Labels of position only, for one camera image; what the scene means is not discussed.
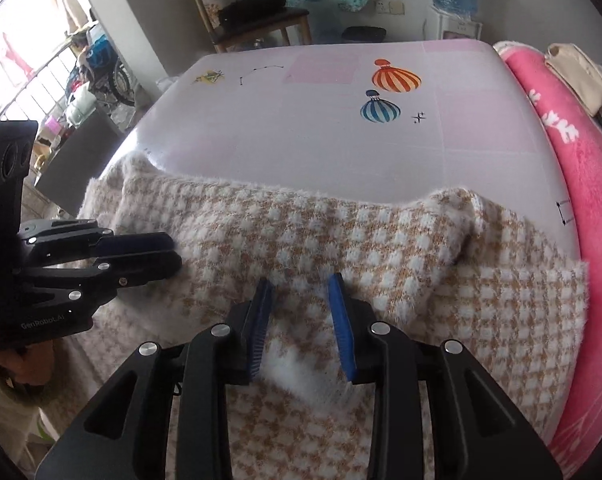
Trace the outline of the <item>person's left hand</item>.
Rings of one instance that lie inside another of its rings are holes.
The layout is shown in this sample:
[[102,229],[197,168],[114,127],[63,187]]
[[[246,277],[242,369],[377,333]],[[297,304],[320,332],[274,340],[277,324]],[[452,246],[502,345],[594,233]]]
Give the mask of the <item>person's left hand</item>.
[[0,351],[0,394],[34,402],[54,396],[62,382],[63,368],[54,341]]

